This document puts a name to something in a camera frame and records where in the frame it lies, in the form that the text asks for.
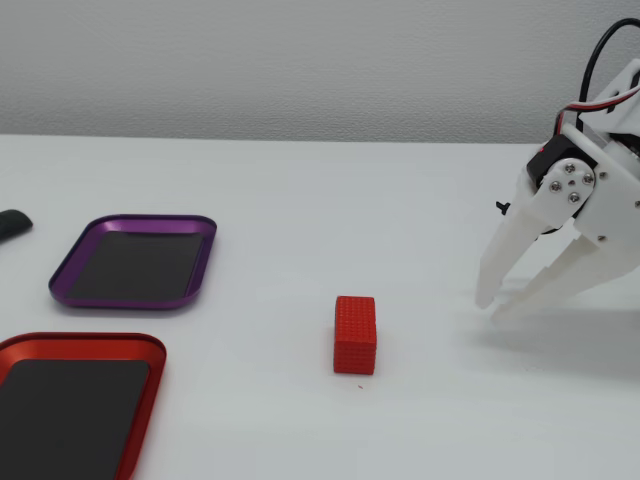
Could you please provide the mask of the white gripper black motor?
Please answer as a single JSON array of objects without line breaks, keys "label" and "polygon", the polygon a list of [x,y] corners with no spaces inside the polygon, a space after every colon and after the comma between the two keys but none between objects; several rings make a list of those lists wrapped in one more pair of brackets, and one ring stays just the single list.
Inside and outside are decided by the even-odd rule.
[{"label": "white gripper black motor", "polygon": [[480,260],[478,307],[491,305],[505,276],[542,234],[573,219],[582,235],[498,307],[493,320],[528,316],[639,267],[639,134],[601,137],[603,147],[565,125],[519,174],[515,197]]}]

